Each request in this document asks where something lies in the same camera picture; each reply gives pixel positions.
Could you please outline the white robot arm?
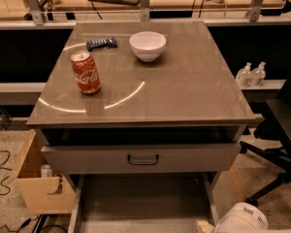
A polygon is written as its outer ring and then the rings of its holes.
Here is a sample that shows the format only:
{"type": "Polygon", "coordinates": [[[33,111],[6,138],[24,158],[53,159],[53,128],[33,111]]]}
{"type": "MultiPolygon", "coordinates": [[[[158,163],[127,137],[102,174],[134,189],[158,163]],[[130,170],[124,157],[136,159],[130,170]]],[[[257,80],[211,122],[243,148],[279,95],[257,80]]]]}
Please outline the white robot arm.
{"type": "Polygon", "coordinates": [[[240,202],[215,225],[197,221],[198,233],[291,233],[291,229],[270,229],[265,215],[256,207],[240,202]]]}

